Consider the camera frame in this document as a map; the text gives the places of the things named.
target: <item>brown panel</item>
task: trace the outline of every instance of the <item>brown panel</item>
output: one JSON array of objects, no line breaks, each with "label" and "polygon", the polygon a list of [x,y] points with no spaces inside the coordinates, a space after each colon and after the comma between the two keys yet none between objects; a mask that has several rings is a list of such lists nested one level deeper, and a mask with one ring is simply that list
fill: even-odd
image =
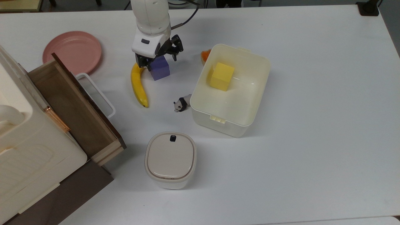
[{"label": "brown panel", "polygon": [[60,186],[4,225],[57,225],[112,180],[103,168],[88,161]]},{"label": "brown panel", "polygon": [[57,63],[50,63],[45,65],[43,72],[34,70],[28,76],[56,114],[71,129],[70,133],[78,144],[92,157],[116,137],[60,70]]},{"label": "brown panel", "polygon": [[61,62],[61,60],[58,58],[58,56],[53,53],[52,54],[53,58],[55,61],[58,63],[58,65],[63,69],[63,71],[66,73],[66,75],[69,77],[69,79],[73,82],[73,84],[76,86],[76,88],[81,92],[83,97],[87,100],[87,102],[92,106],[92,108],[97,112],[99,117],[103,120],[105,125],[111,130],[111,132],[118,138],[119,142],[121,143],[121,146],[126,149],[126,144],[124,140],[122,139],[121,135],[118,133],[118,131],[115,129],[115,127],[110,123],[108,118],[103,114],[103,112],[99,109],[99,107],[96,105],[96,103],[90,98],[90,96],[86,93],[86,91],[83,89],[83,87],[79,84],[79,82],[75,79],[74,75],[65,67],[65,65]]}]

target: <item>black cable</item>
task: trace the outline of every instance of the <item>black cable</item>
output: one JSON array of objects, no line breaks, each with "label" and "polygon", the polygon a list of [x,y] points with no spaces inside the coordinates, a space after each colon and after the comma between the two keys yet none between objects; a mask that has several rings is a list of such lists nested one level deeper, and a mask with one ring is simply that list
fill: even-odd
[{"label": "black cable", "polygon": [[168,2],[168,5],[173,5],[173,6],[184,6],[184,5],[188,5],[188,2],[179,3],[179,4],[175,4],[175,3],[172,3],[172,2]]},{"label": "black cable", "polygon": [[124,10],[126,10],[126,9],[128,8],[129,4],[130,4],[130,1],[128,2],[128,4],[126,5],[126,7],[124,8]]},{"label": "black cable", "polygon": [[184,1],[192,3],[193,5],[196,5],[196,10],[194,11],[194,13],[185,22],[183,22],[181,24],[177,24],[177,25],[171,27],[171,30],[177,29],[178,27],[182,27],[183,25],[187,24],[194,17],[194,15],[197,13],[197,11],[199,10],[199,7],[200,7],[199,3],[193,2],[192,0],[184,0]]}]

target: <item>wooden drawer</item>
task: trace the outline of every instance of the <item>wooden drawer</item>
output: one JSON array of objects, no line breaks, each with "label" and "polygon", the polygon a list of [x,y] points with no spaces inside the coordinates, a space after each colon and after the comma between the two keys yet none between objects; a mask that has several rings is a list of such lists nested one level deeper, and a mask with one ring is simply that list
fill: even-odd
[{"label": "wooden drawer", "polygon": [[53,60],[28,73],[51,109],[70,130],[85,153],[103,165],[126,145],[118,131],[67,70],[55,53]]}]

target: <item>white basket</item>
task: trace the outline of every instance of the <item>white basket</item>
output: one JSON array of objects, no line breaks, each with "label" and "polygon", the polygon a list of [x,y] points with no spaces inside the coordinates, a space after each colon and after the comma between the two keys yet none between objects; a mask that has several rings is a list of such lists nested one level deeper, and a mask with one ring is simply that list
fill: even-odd
[{"label": "white basket", "polygon": [[[235,68],[226,92],[209,85],[217,62]],[[242,136],[256,117],[270,68],[267,58],[249,50],[214,46],[190,99],[194,121],[230,136]]]}]

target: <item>banana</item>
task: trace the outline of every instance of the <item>banana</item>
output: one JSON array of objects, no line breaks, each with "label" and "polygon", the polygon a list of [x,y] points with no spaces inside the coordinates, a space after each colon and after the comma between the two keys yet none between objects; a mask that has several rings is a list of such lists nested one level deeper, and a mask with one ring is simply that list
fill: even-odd
[{"label": "banana", "polygon": [[142,74],[144,68],[139,68],[138,64],[135,63],[132,67],[132,71],[130,72],[130,81],[132,83],[133,93],[138,100],[138,102],[148,108],[149,104],[147,101],[146,92],[143,89],[142,82],[140,81],[140,75]]}]

